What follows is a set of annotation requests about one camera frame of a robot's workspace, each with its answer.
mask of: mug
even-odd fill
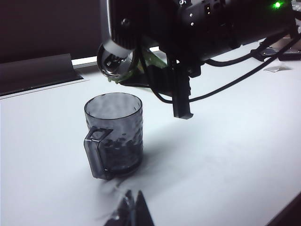
[[[84,107],[89,132],[84,140],[95,178],[110,180],[138,168],[143,157],[142,101],[127,93],[108,93]]]

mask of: black wire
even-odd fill
[[[294,15],[297,20],[301,20],[301,12],[300,11],[294,11]]]
[[[211,65],[211,66],[215,66],[215,67],[226,67],[226,66],[230,66],[230,65],[240,63],[240,62],[245,61],[245,60],[255,56],[256,54],[260,53],[265,48],[269,47],[271,44],[273,44],[276,41],[278,41],[279,39],[283,38],[286,34],[287,34],[287,31],[266,38],[257,49],[255,49],[251,53],[248,53],[248,54],[246,54],[244,56],[241,56],[237,59],[229,60],[229,61],[223,61],[223,62],[209,59],[209,60],[206,60],[205,63],[208,64],[208,65]]]
[[[173,102],[171,100],[166,100],[164,99],[160,94],[159,92],[154,88],[152,82],[151,82],[151,79],[149,77],[149,73],[148,73],[148,70],[147,70],[147,66],[146,66],[146,62],[144,60],[144,57],[143,57],[143,54],[142,54],[142,49],[141,47],[139,46],[138,47],[138,55],[139,55],[139,59],[140,59],[140,62],[141,62],[141,65],[142,65],[142,68],[144,70],[144,74],[146,75],[146,80],[147,80],[147,83],[149,84],[149,88],[152,90],[152,92],[156,95],[156,97],[161,100],[162,102],[164,103],[167,103],[167,104],[172,104]]]
[[[278,58],[280,55],[282,55],[285,51],[287,51],[291,46],[293,46],[297,41],[299,41],[301,39],[301,33],[298,34],[296,36],[296,38],[294,38],[292,41],[290,41],[286,46],[284,46],[281,50],[279,50],[279,52],[277,52],[274,56],[272,56],[270,59],[268,59],[266,62],[262,63],[261,65],[259,65],[258,67],[254,68],[253,70],[251,70],[250,72],[248,72],[247,74],[241,76],[238,79],[235,79],[234,81],[228,83],[227,85],[224,85],[210,93],[207,93],[205,95],[199,96],[199,97],[195,97],[189,100],[189,102],[194,102],[197,100],[201,100],[207,97],[210,97],[214,94],[217,94],[237,83],[239,83],[240,81],[250,77],[251,75],[255,74],[256,72],[258,72],[260,69],[264,68],[265,66],[267,66],[268,64],[270,64],[272,61],[274,61],[276,58]]]

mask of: black object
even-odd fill
[[[70,54],[0,64],[0,96],[83,79]]]
[[[132,192],[128,190],[104,226],[154,226],[142,192],[138,192],[135,203]]]
[[[156,75],[151,73],[153,68],[147,69],[150,65],[142,62],[144,72],[149,74],[146,80],[129,78],[128,83],[122,81],[122,84],[148,86],[160,100],[173,104],[175,117],[188,119],[192,116],[189,80],[201,74],[200,66],[206,60],[262,38],[281,33],[290,33],[291,37],[297,34],[290,0],[281,1],[280,6],[276,6],[276,2],[102,1],[103,47],[117,57],[126,58],[140,46],[145,49],[159,46],[170,63],[167,69],[156,69],[156,74],[163,75],[170,83],[151,84],[157,80]],[[169,93],[173,100],[165,100],[159,93]]]
[[[289,203],[266,226],[300,226],[301,225],[301,193]]]
[[[143,157],[142,102],[126,93],[108,93],[85,105],[89,132],[84,146],[92,175],[112,179],[133,172]]]
[[[274,56],[278,50],[273,48],[266,48],[265,50],[261,51],[260,53],[255,54],[253,57],[259,61],[264,61],[265,58]],[[300,52],[285,52],[278,57],[280,61],[287,61],[287,60],[301,60],[301,51]]]

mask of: white table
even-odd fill
[[[258,64],[202,66],[191,97]],[[301,63],[286,64],[192,103],[189,120],[92,69],[81,69],[87,81],[1,100],[1,225],[102,226],[123,191],[141,189],[157,226],[264,226],[301,191]],[[92,177],[83,147],[85,102],[115,91],[137,95],[144,114],[143,164],[118,191],[119,179]]]

